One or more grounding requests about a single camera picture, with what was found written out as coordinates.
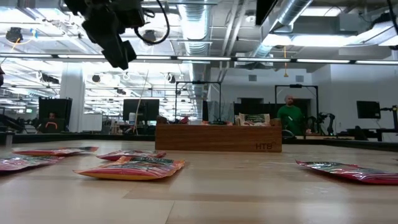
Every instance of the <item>black metal frame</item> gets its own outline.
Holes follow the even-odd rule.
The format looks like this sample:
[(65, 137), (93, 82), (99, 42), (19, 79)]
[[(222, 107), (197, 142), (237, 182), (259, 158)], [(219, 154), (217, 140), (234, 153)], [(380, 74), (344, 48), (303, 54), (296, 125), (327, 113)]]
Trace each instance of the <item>black metal frame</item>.
[(275, 114), (278, 113), (277, 111), (277, 89), (278, 87), (289, 87), (289, 88), (303, 88), (303, 87), (312, 87), (315, 89), (315, 98), (317, 102), (317, 116), (319, 114), (319, 99), (318, 99), (318, 86), (317, 85), (300, 85), (300, 84), (294, 84), (294, 85), (275, 85)]
[(204, 81), (192, 81), (192, 82), (186, 82), (186, 81), (179, 82), (179, 81), (177, 81), (177, 82), (175, 82), (174, 120), (177, 119), (177, 97), (178, 97), (177, 96), (177, 92), (178, 92), (178, 84), (180, 84), (180, 83), (185, 83), (185, 84), (191, 83), (193, 85), (218, 84), (218, 86), (220, 87), (220, 103), (218, 103), (218, 106), (219, 106), (219, 115), (218, 115), (219, 117), (218, 117), (218, 119), (221, 120), (221, 82), (204, 82)]

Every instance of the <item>bag of chips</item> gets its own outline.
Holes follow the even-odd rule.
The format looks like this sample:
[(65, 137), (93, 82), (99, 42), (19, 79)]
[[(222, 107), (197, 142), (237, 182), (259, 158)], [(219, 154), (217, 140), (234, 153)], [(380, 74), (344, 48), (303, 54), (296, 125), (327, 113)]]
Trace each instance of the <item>bag of chips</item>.
[(309, 167), (315, 170), (327, 172), (338, 177), (344, 177), (351, 180), (369, 184), (395, 184), (398, 185), (398, 174), (382, 170), (362, 168), (357, 165), (341, 164), (339, 162), (302, 162), (297, 164)]
[(31, 149), (12, 151), (14, 154), (26, 156), (67, 156), (78, 152), (95, 152), (98, 147), (60, 147), (58, 149)]
[(89, 177), (115, 180), (153, 180), (173, 175), (185, 161), (151, 157), (126, 157), (88, 170), (74, 170)]
[(0, 158), (0, 172), (20, 170), (26, 167), (51, 165), (63, 159), (58, 156), (16, 156)]
[(270, 126), (269, 114), (239, 114), (241, 126)]
[(122, 156), (126, 157), (154, 157), (154, 158), (162, 158), (166, 155), (164, 151), (140, 151), (140, 150), (119, 150), (116, 152), (111, 152), (105, 155), (97, 156), (100, 159), (106, 159), (110, 161), (116, 161), (120, 159)]

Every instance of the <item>column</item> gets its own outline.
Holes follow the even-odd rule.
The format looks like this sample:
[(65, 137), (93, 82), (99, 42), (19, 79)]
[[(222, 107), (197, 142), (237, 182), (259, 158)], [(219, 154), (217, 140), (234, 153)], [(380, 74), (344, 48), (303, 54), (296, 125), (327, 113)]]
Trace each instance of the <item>column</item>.
[(85, 76), (82, 63), (63, 63), (60, 98), (71, 98), (69, 131), (82, 132), (85, 110)]

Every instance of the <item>green shirt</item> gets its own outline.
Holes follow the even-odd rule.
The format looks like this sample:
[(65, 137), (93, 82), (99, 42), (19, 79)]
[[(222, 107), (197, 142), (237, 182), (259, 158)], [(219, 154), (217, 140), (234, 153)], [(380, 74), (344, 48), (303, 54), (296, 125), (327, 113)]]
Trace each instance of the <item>green shirt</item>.
[(282, 127), (288, 129), (294, 135), (303, 135), (303, 114), (296, 106), (283, 106), (278, 111), (278, 118), (282, 121)]

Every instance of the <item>wooden box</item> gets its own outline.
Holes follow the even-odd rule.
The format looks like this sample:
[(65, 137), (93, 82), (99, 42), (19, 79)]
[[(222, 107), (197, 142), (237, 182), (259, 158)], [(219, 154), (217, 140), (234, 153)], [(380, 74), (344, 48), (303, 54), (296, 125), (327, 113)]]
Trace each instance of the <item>wooden box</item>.
[(282, 152), (280, 126), (158, 124), (156, 150)]

